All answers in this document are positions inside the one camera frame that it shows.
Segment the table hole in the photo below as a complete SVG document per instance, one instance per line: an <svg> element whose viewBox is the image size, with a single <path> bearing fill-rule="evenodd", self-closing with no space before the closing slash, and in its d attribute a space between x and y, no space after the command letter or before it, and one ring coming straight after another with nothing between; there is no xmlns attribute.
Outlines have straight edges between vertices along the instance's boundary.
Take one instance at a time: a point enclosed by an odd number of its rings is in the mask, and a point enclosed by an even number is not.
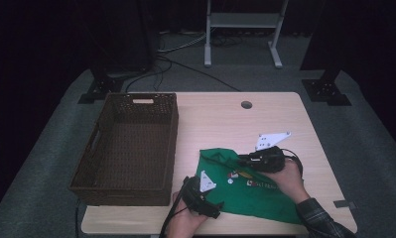
<svg viewBox="0 0 396 238"><path fill-rule="evenodd" d="M244 109L250 109L253 105L249 101L242 101L241 102L241 107Z"/></svg>

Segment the green cloth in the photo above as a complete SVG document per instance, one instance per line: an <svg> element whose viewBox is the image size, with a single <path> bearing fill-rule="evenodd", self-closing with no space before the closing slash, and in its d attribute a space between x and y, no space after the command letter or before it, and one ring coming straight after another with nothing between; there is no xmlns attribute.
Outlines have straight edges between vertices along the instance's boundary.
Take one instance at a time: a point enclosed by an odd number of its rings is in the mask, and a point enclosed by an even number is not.
<svg viewBox="0 0 396 238"><path fill-rule="evenodd" d="M237 160L237 154L229 149L200 150L197 175L204 171L216 183L206 200L214 204L224 201L223 212L301 224L294 202L271 179L241 167Z"/></svg>

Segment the black metal base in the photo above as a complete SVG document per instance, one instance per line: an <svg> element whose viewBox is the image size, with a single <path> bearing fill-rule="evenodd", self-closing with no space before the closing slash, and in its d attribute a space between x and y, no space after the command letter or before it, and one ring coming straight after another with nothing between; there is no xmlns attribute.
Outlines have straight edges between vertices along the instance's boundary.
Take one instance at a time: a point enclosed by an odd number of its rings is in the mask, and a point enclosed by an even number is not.
<svg viewBox="0 0 396 238"><path fill-rule="evenodd" d="M351 106L345 94L341 94L334 83L321 79L303 79L310 99L314 102L327 102L329 106Z"/></svg>
<svg viewBox="0 0 396 238"><path fill-rule="evenodd" d="M96 80L94 80L86 93L84 93L77 104L92 104L95 100L104 100L108 92L120 92L123 86L123 80L111 80L107 85L102 86L97 85Z"/></svg>

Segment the hand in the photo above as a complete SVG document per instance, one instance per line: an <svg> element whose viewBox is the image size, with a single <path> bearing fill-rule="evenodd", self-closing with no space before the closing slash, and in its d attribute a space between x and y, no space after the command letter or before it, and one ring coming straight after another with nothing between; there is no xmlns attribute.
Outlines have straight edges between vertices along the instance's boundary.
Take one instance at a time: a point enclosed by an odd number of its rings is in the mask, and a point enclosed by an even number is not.
<svg viewBox="0 0 396 238"><path fill-rule="evenodd" d="M262 174L273 180L281 191L288 195L296 204L310 198L304 189L299 167L293 160L286 159L284 169L279 172Z"/></svg>
<svg viewBox="0 0 396 238"><path fill-rule="evenodd" d="M173 193L173 200L176 200L178 194L178 192ZM195 231L207 220L205 215L191 214L182 199L180 199L175 212L179 213L170 221L168 238L192 238Z"/></svg>

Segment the person's left hand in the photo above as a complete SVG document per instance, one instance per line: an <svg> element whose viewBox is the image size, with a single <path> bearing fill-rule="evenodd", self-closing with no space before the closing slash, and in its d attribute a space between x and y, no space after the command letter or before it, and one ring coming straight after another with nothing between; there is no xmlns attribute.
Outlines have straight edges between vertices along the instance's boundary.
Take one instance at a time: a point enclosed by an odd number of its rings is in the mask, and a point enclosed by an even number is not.
<svg viewBox="0 0 396 238"><path fill-rule="evenodd" d="M173 193L173 200L176 200L179 192ZM176 214L168 226L168 238L192 238L196 230L207 220L205 215L195 215L187 209L185 202L180 199L176 207Z"/></svg>

